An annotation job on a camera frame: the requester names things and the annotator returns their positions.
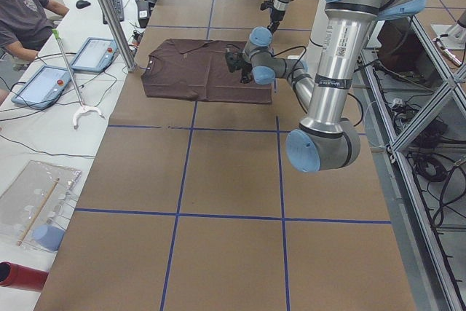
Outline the brown t-shirt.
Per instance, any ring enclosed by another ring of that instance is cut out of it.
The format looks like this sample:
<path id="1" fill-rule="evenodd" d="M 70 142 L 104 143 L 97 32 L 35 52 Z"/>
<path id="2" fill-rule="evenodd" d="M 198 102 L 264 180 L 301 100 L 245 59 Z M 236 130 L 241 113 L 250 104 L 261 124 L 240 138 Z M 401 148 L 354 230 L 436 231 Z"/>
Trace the brown t-shirt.
<path id="1" fill-rule="evenodd" d="M 242 84 L 241 70 L 230 73 L 226 52 L 240 52 L 245 42 L 167 39 L 149 54 L 141 76 L 150 98 L 185 101 L 270 104 L 272 88 L 252 80 Z"/>

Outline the far blue teach pendant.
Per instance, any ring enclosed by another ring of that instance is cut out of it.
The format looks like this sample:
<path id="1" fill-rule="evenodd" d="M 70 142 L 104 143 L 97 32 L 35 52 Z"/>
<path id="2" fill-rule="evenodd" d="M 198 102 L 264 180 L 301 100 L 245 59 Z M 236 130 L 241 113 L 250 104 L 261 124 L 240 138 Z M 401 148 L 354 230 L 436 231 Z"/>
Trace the far blue teach pendant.
<path id="1" fill-rule="evenodd" d="M 88 37 L 71 61 L 71 68 L 81 73 L 101 73 L 111 65 L 116 52 L 113 39 Z"/>

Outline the blue teach pendant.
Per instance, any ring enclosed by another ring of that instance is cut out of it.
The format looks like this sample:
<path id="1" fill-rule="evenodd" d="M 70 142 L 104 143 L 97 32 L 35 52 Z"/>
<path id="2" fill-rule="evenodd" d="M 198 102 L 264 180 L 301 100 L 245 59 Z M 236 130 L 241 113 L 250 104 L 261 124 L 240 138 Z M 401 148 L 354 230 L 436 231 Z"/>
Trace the blue teach pendant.
<path id="1" fill-rule="evenodd" d="M 11 101 L 20 106 L 43 110 L 55 104 L 71 81 L 65 68 L 42 66 L 20 89 Z"/>
<path id="2" fill-rule="evenodd" d="M 101 73 L 111 65 L 116 52 L 113 39 L 88 37 L 71 61 L 71 68 L 81 73 Z"/>

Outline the black keyboard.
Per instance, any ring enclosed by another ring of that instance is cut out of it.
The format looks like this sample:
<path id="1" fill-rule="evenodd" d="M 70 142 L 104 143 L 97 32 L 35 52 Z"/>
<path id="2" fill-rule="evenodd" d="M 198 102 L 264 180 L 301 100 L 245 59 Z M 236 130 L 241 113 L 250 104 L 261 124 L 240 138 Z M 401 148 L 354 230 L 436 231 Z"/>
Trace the black keyboard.
<path id="1" fill-rule="evenodd" d="M 110 0 L 116 16 L 120 22 L 125 19 L 123 0 Z"/>

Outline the white reacher grabber tool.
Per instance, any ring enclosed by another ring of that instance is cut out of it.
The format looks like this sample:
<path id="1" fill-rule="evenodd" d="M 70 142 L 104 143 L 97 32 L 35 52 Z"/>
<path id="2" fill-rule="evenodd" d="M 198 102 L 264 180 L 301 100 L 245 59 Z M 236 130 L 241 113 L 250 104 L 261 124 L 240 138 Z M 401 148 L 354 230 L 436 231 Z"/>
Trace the white reacher grabber tool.
<path id="1" fill-rule="evenodd" d="M 72 82 L 72 85 L 74 86 L 74 91 L 75 91 L 75 93 L 77 95 L 78 102 L 79 102 L 79 108 L 76 110 L 76 112 L 74 113 L 73 118 L 72 118 L 74 129 L 75 130 L 78 129 L 78 127 L 79 127 L 78 120 L 79 120 L 81 115 L 85 115 L 85 114 L 90 113 L 90 112 L 96 112 L 99 117 L 104 119 L 105 117 L 103 115 L 103 112 L 98 107 L 88 106 L 84 102 L 84 99 L 82 97 L 82 94 L 80 93 L 78 84 L 76 83 L 76 79 L 75 79 L 75 76 L 74 76 L 74 71 L 71 68 L 70 63 L 68 62 L 67 55 L 66 55 L 65 49 L 63 47 L 63 43 L 62 43 L 62 39 L 60 37 L 60 34 L 59 34 L 57 29 L 52 29 L 52 33 L 53 33 L 53 36 L 55 37 L 55 40 L 58 43 L 61 55 L 63 57 L 63 61 L 64 61 L 65 65 L 66 65 L 66 69 L 67 69 L 67 71 L 68 71 L 68 73 L 69 73 L 69 75 L 71 77 L 71 82 Z"/>

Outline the black computer mouse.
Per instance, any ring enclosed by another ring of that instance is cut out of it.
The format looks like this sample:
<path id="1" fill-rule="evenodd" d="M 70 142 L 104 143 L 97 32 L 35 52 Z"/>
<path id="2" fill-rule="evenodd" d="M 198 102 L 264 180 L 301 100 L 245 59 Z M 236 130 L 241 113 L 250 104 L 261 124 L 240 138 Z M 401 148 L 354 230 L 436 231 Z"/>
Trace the black computer mouse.
<path id="1" fill-rule="evenodd" d="M 91 3 L 87 0 L 78 0 L 76 3 L 75 3 L 75 7 L 77 9 L 84 9 L 85 7 L 88 7 L 90 6 Z"/>

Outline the near blue teach pendant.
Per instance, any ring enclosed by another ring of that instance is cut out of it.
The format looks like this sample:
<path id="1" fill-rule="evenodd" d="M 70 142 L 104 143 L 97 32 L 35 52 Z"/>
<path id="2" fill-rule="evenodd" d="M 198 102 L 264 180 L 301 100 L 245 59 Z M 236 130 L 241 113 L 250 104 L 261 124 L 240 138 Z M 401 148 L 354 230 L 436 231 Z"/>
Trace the near blue teach pendant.
<path id="1" fill-rule="evenodd" d="M 55 104 L 71 81 L 65 68 L 42 66 L 20 89 L 11 101 L 20 106 L 43 110 Z"/>

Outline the seated person grey shirt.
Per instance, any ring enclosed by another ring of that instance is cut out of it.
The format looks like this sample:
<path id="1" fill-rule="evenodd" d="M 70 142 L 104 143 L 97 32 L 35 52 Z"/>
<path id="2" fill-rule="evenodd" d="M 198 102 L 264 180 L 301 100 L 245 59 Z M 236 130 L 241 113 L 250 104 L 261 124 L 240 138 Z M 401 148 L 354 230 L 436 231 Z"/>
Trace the seated person grey shirt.
<path id="1" fill-rule="evenodd" d="M 69 8 L 55 0 L 1 0 L 1 48 L 33 61 L 54 28 L 46 10 L 63 17 Z"/>

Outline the clear plastic bag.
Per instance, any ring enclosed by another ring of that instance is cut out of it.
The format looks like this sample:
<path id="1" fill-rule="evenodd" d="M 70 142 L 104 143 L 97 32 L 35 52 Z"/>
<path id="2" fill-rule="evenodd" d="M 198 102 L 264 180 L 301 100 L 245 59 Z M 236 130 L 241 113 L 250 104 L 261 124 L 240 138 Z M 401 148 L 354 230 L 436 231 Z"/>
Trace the clear plastic bag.
<path id="1" fill-rule="evenodd" d="M 32 232 L 38 226 L 48 224 L 59 227 L 66 233 L 79 199 L 74 187 L 81 174 L 82 172 L 76 168 L 30 161 L 1 194 L 1 241 L 16 245 L 17 239 L 24 232 L 43 196 L 52 187 L 54 180 L 59 178 L 55 191 L 21 245 L 24 248 L 55 252 L 38 244 L 33 239 Z"/>

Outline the small light blue cup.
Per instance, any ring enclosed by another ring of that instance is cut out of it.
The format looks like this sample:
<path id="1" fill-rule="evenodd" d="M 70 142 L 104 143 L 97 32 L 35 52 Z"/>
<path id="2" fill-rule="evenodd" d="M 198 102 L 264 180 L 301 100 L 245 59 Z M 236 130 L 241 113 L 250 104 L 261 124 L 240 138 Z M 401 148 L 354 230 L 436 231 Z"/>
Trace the small light blue cup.
<path id="1" fill-rule="evenodd" d="M 42 247 L 50 251 L 57 251 L 64 234 L 65 231 L 59 227 L 43 224 L 33 230 L 32 237 Z"/>

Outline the wooden stick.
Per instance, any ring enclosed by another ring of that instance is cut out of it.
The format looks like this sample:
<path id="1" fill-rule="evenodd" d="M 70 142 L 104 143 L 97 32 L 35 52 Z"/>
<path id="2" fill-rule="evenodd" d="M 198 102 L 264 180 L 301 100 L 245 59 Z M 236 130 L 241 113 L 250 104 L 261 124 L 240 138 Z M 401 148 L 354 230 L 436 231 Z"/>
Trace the wooden stick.
<path id="1" fill-rule="evenodd" d="M 48 190 L 48 192 L 43 196 L 43 199 L 40 203 L 40 205 L 37 207 L 36 211 L 33 213 L 32 217 L 31 217 L 31 220 L 30 222 L 28 223 L 28 225 L 26 226 L 24 232 L 19 236 L 19 238 L 17 239 L 17 243 L 16 245 L 17 246 L 21 246 L 24 242 L 24 239 L 26 238 L 26 236 L 28 235 L 29 231 L 31 230 L 33 224 L 35 223 L 35 221 L 37 220 L 39 214 L 41 213 L 41 211 L 43 210 L 44 206 L 47 204 L 47 201 L 48 199 L 50 198 L 50 196 L 52 195 L 52 193 L 55 191 L 55 188 L 56 186 L 58 185 L 60 179 L 59 178 L 56 178 L 52 184 L 52 187 Z"/>

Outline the red cylinder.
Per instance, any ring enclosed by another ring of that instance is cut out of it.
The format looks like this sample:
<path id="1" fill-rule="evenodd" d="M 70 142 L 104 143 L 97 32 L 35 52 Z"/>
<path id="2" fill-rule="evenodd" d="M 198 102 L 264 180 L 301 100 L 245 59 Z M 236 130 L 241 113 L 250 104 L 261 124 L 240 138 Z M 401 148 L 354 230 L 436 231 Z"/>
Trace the red cylinder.
<path id="1" fill-rule="evenodd" d="M 26 291 L 42 291 L 48 272 L 3 261 L 1 263 L 1 287 Z"/>

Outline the aluminium side frame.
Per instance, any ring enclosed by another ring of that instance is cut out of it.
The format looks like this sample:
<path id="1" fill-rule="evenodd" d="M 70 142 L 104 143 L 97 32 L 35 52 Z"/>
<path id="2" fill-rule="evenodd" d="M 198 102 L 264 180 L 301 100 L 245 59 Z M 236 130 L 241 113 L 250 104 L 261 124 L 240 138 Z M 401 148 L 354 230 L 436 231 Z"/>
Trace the aluminium side frame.
<path id="1" fill-rule="evenodd" d="M 422 310 L 465 308 L 465 68 L 416 19 L 382 23 L 363 50 L 366 130 L 384 157 L 417 259 Z"/>

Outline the aluminium frame post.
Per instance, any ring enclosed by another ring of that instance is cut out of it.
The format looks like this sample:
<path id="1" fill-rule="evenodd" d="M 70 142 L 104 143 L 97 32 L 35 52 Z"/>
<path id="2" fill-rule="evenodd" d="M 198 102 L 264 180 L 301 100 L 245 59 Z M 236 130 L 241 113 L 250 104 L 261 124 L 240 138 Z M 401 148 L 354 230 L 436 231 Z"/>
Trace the aluminium frame post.
<path id="1" fill-rule="evenodd" d="M 133 72 L 137 65 L 134 60 L 134 56 L 130 50 L 129 44 L 127 43 L 126 36 L 120 25 L 120 21 L 117 18 L 116 11 L 114 10 L 111 0 L 98 0 L 100 8 L 107 19 L 111 34 L 117 44 L 120 55 L 125 62 L 127 70 Z"/>

